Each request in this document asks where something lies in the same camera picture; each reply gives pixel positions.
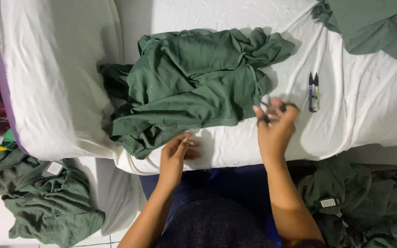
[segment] scissors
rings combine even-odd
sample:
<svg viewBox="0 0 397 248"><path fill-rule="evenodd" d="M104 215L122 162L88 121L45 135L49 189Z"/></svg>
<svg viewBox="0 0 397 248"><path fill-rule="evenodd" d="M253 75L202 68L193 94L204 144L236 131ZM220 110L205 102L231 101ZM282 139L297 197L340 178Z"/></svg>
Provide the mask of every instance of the scissors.
<svg viewBox="0 0 397 248"><path fill-rule="evenodd" d="M272 111L272 110L276 109L276 106L272 105L270 97L269 97L267 102L260 101L260 103L266 106L266 111L264 112L264 114L262 116L260 116L260 118L258 118L257 127L258 127L258 123L260 123L260 121L264 121L264 122L266 122L266 124L269 124L270 123L270 118L269 118L269 114L268 113L269 113L269 111ZM298 109L298 107L295 104L293 104L293 103L283 103L278 108L279 108L279 110L281 112L285 113L287 105L294 106L295 108Z"/></svg>
<svg viewBox="0 0 397 248"><path fill-rule="evenodd" d="M312 78L312 73L309 76L309 111L312 113L317 112L319 109L318 99L318 73L315 78Z"/></svg>

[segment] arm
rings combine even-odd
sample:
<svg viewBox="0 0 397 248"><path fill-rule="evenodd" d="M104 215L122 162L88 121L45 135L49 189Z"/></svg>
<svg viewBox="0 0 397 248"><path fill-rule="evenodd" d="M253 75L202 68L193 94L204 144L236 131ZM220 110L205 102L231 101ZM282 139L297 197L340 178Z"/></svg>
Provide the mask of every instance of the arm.
<svg viewBox="0 0 397 248"><path fill-rule="evenodd" d="M272 104L277 107L271 114L276 115L278 120L270 124L264 121L258 123L258 145L267 172L275 225L285 247L292 247L304 239L323 241L315 220L298 195L284 159L287 144L295 132L294 120L299 110L287 105L283 113L278 108L284 104L281 100L273 99ZM257 118L264 113L259 107L254 107L254 110Z"/></svg>
<svg viewBox="0 0 397 248"><path fill-rule="evenodd" d="M184 133L166 144L162 149L160 176L157 186L143 211L124 235L117 248L150 248L157 244L171 206L171 194L180 183L183 160L199 157L196 141L190 141L191 133Z"/></svg>

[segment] white pillow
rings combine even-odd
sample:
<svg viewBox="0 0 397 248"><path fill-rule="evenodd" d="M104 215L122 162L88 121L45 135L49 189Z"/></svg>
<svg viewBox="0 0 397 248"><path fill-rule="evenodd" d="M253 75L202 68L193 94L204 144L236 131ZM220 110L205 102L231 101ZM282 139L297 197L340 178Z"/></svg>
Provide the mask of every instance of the white pillow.
<svg viewBox="0 0 397 248"><path fill-rule="evenodd" d="M0 0L0 39L21 148L44 160L113 158L97 66L123 62L114 1Z"/></svg>

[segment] purple mattress edge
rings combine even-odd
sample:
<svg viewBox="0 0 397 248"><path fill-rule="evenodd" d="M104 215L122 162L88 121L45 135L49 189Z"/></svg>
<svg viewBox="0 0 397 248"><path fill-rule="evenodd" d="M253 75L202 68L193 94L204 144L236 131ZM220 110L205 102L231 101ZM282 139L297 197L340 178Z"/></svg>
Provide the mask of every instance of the purple mattress edge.
<svg viewBox="0 0 397 248"><path fill-rule="evenodd" d="M13 109L11 107L10 90L8 88L6 70L5 70L3 57L1 55L1 49L0 49L0 90L1 90L1 96L3 98L4 108L6 110L8 122L10 124L10 127L11 127L12 131L13 131L16 143L18 144L18 147L25 154L28 154L27 151L24 149L24 147L21 145L21 142L19 141L19 134L16 131L16 121L15 121L15 118L14 118Z"/></svg>

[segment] green fabric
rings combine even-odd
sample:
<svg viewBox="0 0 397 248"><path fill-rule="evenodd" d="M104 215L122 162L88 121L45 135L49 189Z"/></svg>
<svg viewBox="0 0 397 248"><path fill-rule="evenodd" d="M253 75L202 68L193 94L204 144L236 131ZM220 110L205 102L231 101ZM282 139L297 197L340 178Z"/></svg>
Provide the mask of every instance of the green fabric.
<svg viewBox="0 0 397 248"><path fill-rule="evenodd" d="M102 227L105 213L90 206L88 179L73 160L64 160L58 177L31 186L48 164L19 148L0 151L0 195L16 218L8 235L72 247Z"/></svg>
<svg viewBox="0 0 397 248"><path fill-rule="evenodd" d="M11 128L9 128L4 134L1 146L8 150L14 150L18 146L16 144L16 140L14 139L13 131L11 130Z"/></svg>
<svg viewBox="0 0 397 248"><path fill-rule="evenodd" d="M397 59L397 0L319 0L312 17L340 33L350 54L383 50Z"/></svg>
<svg viewBox="0 0 397 248"><path fill-rule="evenodd" d="M329 247L397 248L395 181L372 175L364 166L329 158L320 161L303 184L303 200ZM322 208L320 200L329 197L339 198L341 205ZM335 215L339 212L342 219ZM344 227L343 219L350 228Z"/></svg>
<svg viewBox="0 0 397 248"><path fill-rule="evenodd" d="M101 68L110 96L127 101L110 138L137 159L190 128L235 126L272 89L259 70L287 59L295 45L261 28L191 30L143 36L134 66Z"/></svg>

